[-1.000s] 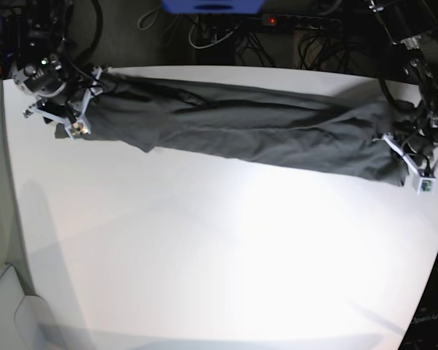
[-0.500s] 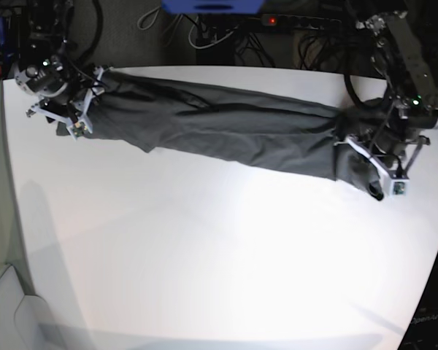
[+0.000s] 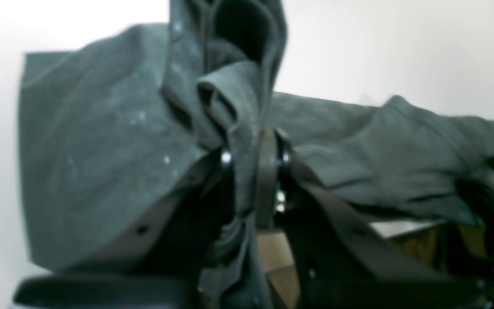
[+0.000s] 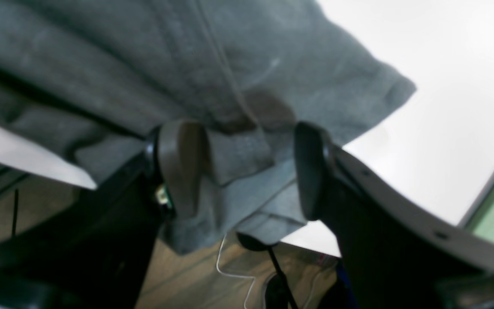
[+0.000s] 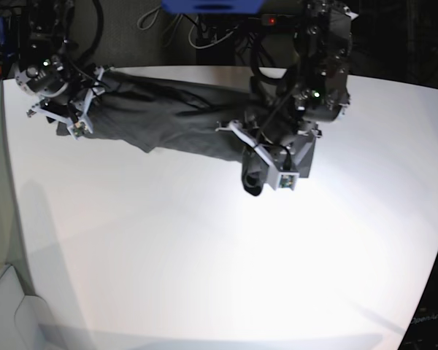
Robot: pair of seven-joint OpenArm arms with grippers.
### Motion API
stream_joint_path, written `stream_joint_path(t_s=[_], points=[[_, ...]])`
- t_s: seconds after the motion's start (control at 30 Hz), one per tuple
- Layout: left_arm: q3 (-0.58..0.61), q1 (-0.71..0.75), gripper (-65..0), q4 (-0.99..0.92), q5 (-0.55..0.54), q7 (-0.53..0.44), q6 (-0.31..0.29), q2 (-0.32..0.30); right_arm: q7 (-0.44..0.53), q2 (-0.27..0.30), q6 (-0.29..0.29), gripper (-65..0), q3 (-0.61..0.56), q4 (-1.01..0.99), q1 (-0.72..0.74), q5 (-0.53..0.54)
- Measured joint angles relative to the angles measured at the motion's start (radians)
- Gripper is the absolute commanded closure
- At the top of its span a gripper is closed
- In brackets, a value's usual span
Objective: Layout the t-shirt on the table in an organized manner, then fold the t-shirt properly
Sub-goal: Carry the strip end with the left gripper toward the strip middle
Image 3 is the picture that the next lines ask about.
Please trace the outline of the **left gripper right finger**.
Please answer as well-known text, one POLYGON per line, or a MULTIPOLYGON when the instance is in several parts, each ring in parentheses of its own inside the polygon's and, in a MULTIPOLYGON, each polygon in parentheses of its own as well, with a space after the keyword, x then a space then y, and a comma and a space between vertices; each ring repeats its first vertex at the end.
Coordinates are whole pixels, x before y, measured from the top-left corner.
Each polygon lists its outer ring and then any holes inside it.
POLYGON ((286 235, 299 285, 297 309, 479 309, 484 284, 453 279, 405 255, 328 191, 264 129, 256 171, 256 226, 286 235))

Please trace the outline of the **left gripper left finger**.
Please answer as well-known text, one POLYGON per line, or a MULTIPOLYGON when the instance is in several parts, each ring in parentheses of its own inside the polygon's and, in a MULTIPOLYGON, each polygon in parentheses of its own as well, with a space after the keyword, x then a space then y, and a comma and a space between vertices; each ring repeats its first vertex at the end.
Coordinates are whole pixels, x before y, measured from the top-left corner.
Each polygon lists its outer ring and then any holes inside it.
POLYGON ((50 275, 20 283, 15 309, 202 309, 199 275, 231 217, 221 181, 232 155, 220 148, 195 162, 171 192, 109 244, 50 275))

